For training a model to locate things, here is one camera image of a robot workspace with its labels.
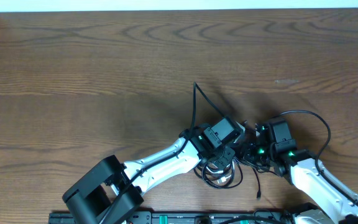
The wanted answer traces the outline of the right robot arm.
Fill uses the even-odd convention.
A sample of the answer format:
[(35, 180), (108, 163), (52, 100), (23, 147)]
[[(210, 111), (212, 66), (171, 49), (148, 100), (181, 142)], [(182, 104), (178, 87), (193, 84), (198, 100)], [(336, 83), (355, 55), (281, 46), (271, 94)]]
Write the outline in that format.
[(333, 223), (358, 223), (358, 195), (307, 149), (298, 149), (283, 118), (256, 124), (241, 159), (273, 172), (309, 196)]

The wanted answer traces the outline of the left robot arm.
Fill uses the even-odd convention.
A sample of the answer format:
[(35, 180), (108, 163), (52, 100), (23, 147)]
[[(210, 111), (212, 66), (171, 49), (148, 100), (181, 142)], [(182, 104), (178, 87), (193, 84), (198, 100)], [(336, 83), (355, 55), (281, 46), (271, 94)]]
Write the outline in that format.
[(186, 129), (169, 147), (151, 156), (119, 162), (109, 156), (98, 162), (62, 196), (76, 223), (124, 223), (150, 189), (198, 165), (214, 163), (222, 171), (232, 163), (233, 147), (245, 127), (229, 117), (214, 126)]

